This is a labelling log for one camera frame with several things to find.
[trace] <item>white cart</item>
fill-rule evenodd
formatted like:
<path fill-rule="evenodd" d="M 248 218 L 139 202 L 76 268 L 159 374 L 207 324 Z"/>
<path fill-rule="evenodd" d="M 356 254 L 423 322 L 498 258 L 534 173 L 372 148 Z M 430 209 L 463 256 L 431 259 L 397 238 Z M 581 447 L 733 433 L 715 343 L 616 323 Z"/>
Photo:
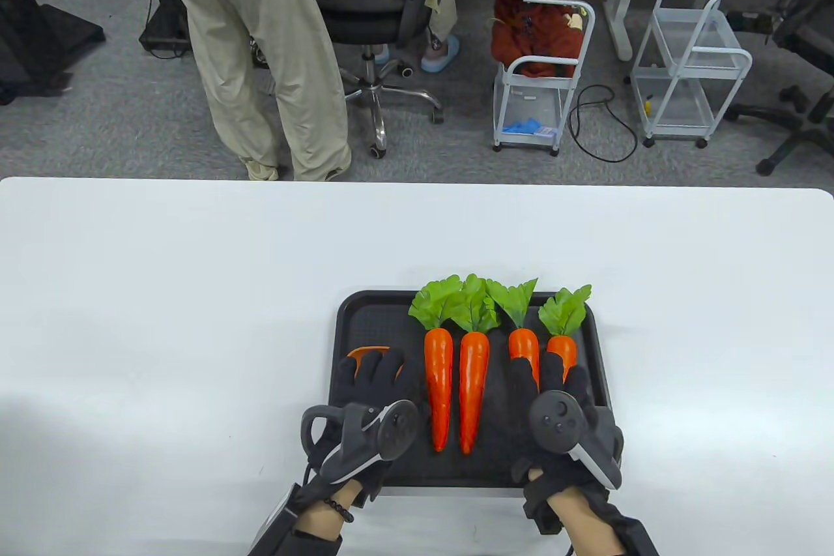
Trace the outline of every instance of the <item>white cart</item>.
<path fill-rule="evenodd" d="M 718 10 L 722 0 L 706 0 L 704 8 L 664 8 L 657 0 L 652 19 L 631 71 L 631 86 L 646 139 L 696 139 L 707 147 L 742 80 L 753 66 L 736 34 Z M 654 37 L 664 67 L 640 67 L 649 38 Z M 730 93 L 716 112 L 706 100 L 701 80 L 732 80 Z"/>
<path fill-rule="evenodd" d="M 578 59 L 559 58 L 558 56 L 522 56 L 509 67 L 498 64 L 493 89 L 493 144 L 492 149 L 500 151 L 504 145 L 533 145 L 547 147 L 551 156 L 559 156 L 562 134 L 571 103 L 576 92 L 576 85 L 582 74 L 582 65 L 588 51 L 590 37 L 594 32 L 596 14 L 591 5 L 578 0 L 524 0 L 531 4 L 573 6 L 583 8 L 587 20 L 584 23 L 584 37 Z M 562 67 L 574 67 L 572 78 L 530 78 L 516 74 L 515 70 L 523 63 L 549 63 Z M 544 126 L 538 134 L 516 134 L 506 129 L 536 120 Z"/>

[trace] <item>black tray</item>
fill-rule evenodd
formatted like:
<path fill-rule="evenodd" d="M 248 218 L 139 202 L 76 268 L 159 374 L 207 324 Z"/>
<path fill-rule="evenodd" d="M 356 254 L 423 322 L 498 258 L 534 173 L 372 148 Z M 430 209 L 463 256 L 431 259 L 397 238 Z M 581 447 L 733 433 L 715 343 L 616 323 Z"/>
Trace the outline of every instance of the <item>black tray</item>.
<path fill-rule="evenodd" d="M 336 345 L 333 352 L 333 370 L 330 377 L 330 395 L 333 396 L 333 380 L 339 361 L 349 351 L 366 345 L 389 345 L 405 350 L 425 368 L 423 339 L 425 329 L 420 322 L 409 317 L 408 311 L 415 291 L 360 291 L 348 297 L 339 308 L 336 319 Z M 526 327 L 539 336 L 542 349 L 550 335 L 539 321 L 539 306 L 553 293 L 534 293 L 527 314 Z M 425 431 L 417 437 L 411 449 L 391 469 L 385 484 L 391 487 L 465 487 L 465 488 L 517 488 L 510 479 L 510 467 L 515 458 L 506 451 L 506 445 L 493 445 L 506 439 L 506 375 L 510 361 L 507 329 L 511 323 L 501 318 L 499 329 L 489 333 L 491 356 L 483 393 L 483 413 L 480 433 L 474 452 L 465 457 L 461 452 L 459 428 L 458 363 L 461 358 L 459 345 L 464 335 L 454 324 L 447 329 L 455 339 L 455 376 L 452 393 L 452 429 L 449 445 L 442 454 L 435 454 L 431 444 L 428 402 L 421 408 L 425 413 Z M 596 335 L 594 316 L 588 308 L 586 321 L 575 337 L 579 346 L 579 362 L 590 372 L 590 385 L 597 406 L 611 408 L 599 339 Z"/>

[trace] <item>floor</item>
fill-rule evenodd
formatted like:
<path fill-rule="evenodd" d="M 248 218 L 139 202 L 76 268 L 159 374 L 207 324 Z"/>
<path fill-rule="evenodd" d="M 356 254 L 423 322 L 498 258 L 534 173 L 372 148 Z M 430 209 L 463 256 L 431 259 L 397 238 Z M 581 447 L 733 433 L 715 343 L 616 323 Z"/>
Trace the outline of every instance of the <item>floor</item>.
<path fill-rule="evenodd" d="M 218 141 L 209 119 L 197 70 L 190 56 L 159 61 L 137 43 L 148 0 L 38 0 L 100 23 L 104 44 L 78 63 L 72 90 L 57 99 L 20 99 L 0 109 L 0 178 L 9 175 L 60 177 L 176 177 L 237 179 L 245 171 Z M 706 150 L 664 141 L 638 147 L 624 163 L 598 162 L 569 139 L 558 158 L 546 152 L 491 150 L 489 56 L 492 0 L 459 0 L 461 57 L 443 76 L 415 74 L 446 103 L 446 124 L 429 124 L 429 110 L 414 102 L 385 101 L 390 150 L 376 162 L 367 154 L 372 129 L 367 110 L 351 106 L 354 166 L 347 180 L 422 183 L 673 184 L 673 186 L 810 186 L 834 192 L 834 160 L 800 148 L 769 178 L 756 163 L 778 145 L 783 133 L 754 121 L 723 123 Z M 638 40 L 646 11 L 629 15 Z M 756 59 L 738 101 L 776 104 L 778 89 L 802 85 L 812 99 L 829 88 L 830 77 L 762 37 L 742 35 Z M 405 55 L 415 61 L 416 50 Z M 358 70 L 356 49 L 338 50 L 346 67 Z M 614 56 L 604 23 L 590 46 L 581 86 L 610 85 L 614 112 L 637 127 L 637 111 L 622 83 L 627 66 Z M 593 92 L 587 94 L 595 97 Z M 265 104 L 275 111 L 274 103 Z M 633 139 L 605 110 L 583 112 L 580 141 L 608 158 L 625 156 Z"/>

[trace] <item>sleeve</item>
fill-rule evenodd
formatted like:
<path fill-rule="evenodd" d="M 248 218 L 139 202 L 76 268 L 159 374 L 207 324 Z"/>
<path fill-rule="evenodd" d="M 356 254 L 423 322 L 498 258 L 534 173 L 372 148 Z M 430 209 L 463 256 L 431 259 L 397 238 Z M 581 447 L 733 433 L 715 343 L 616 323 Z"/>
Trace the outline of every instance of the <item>sleeve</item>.
<path fill-rule="evenodd" d="M 275 556 L 336 556 L 341 547 L 342 537 L 338 541 L 325 541 L 303 532 L 291 532 Z"/>

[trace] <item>beige pants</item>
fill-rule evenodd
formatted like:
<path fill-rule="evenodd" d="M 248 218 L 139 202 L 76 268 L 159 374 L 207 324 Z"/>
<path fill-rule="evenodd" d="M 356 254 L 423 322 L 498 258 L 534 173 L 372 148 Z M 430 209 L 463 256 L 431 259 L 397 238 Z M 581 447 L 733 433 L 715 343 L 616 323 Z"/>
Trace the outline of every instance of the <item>beige pants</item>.
<path fill-rule="evenodd" d="M 458 6 L 455 0 L 440 0 L 439 10 L 432 13 L 429 29 L 435 37 L 446 41 L 458 23 Z"/>
<path fill-rule="evenodd" d="M 250 34 L 275 79 L 295 180 L 351 163 L 345 91 L 315 0 L 182 0 L 214 127 L 244 160 L 278 165 L 278 136 L 259 108 Z"/>

